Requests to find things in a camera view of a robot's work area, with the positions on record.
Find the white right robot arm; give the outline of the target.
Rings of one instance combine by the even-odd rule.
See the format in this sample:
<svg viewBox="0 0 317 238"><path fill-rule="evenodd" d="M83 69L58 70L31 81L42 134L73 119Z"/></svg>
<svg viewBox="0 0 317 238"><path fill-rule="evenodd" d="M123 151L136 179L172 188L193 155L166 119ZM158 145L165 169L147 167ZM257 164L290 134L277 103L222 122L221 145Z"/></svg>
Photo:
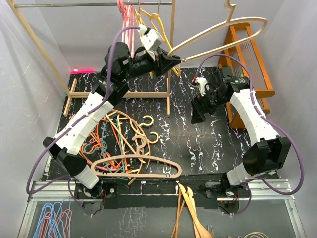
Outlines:
<svg viewBox="0 0 317 238"><path fill-rule="evenodd" d="M198 93L191 101L191 124L206 121L206 114L213 115L217 107L229 102L240 115L249 135L251 148L244 154L243 161L234 169L222 175L219 185L213 190L231 197L241 184L264 173L281 169L285 163L291 143L266 121L265 114L255 107L259 104L251 98L249 78L236 77L230 67L214 72L215 83L203 77L194 77L192 84Z"/></svg>

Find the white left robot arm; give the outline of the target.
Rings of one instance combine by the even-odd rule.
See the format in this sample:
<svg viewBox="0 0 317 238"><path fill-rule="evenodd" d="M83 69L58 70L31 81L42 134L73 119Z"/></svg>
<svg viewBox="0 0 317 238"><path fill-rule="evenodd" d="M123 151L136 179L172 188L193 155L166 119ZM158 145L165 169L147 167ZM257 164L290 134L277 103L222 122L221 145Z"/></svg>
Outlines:
<svg viewBox="0 0 317 238"><path fill-rule="evenodd" d="M43 145L46 151L70 176L75 177L85 186L85 192L92 198L102 193L98 176L90 169L87 161L78 153L83 142L98 122L110 112L128 92L128 81L149 72L162 76L181 63L178 55L158 47L154 56L139 47L135 56L131 56L127 44L117 42L110 46L104 58L105 65L100 78L111 75L110 83L96 83L89 93L84 105L68 125L55 137L46 137Z"/></svg>

